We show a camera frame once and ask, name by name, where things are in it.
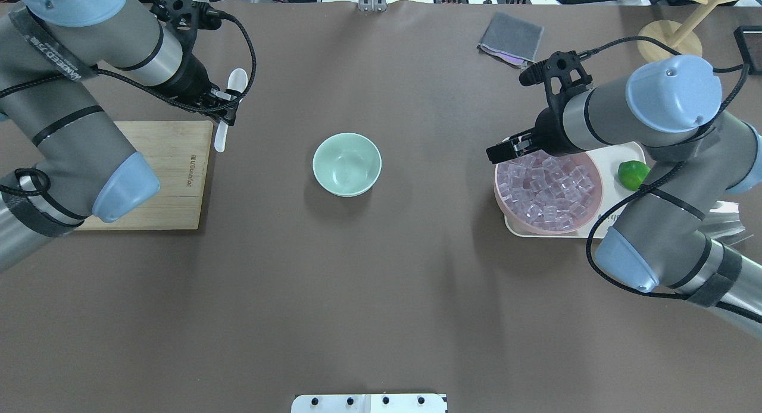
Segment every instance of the lime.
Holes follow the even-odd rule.
[[[642,161],[630,160],[620,163],[617,175],[619,175],[620,183],[627,190],[636,191],[650,171],[651,167]]]

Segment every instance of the table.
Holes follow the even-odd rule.
[[[198,231],[86,232],[0,275],[0,410],[288,412],[304,393],[441,392],[453,412],[756,411],[762,343],[711,313],[601,280],[582,240],[520,239],[484,149],[533,124],[541,87],[476,50],[495,11],[546,27],[541,56],[634,35],[693,7],[498,7],[227,1],[259,72],[207,180]],[[740,62],[719,7],[705,57]],[[248,68],[237,30],[202,32],[216,82]],[[602,84],[634,45],[586,62]],[[735,74],[722,76],[724,90]],[[111,79],[115,120],[195,120]],[[762,82],[730,107],[762,126]],[[313,150],[353,131],[378,145],[369,193],[331,196]],[[39,159],[5,123],[0,172]],[[759,187],[734,196],[757,236]]]

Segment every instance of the robotic arm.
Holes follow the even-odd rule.
[[[558,92],[551,80],[560,82]],[[719,196],[762,180],[762,137],[724,111],[712,66],[678,55],[591,87],[580,56],[556,52],[520,81],[544,83],[549,106],[534,128],[488,148],[492,163],[539,149],[560,156],[639,142],[656,165],[639,199],[608,230],[596,262],[632,290],[667,286],[762,337],[762,266],[698,231]]]
[[[12,118],[45,160],[0,178],[0,270],[92,214],[107,223],[120,218],[160,188],[81,84],[96,73],[119,77],[93,69],[98,61],[221,127],[232,125],[251,87],[244,77],[245,88],[220,91],[191,53],[199,28],[232,19],[208,4],[155,0],[149,12],[137,0],[22,1],[0,18],[0,121]]]

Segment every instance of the green bowl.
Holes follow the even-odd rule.
[[[381,153],[361,134],[334,134],[315,151],[313,173],[318,183],[336,196],[359,196],[379,178]]]

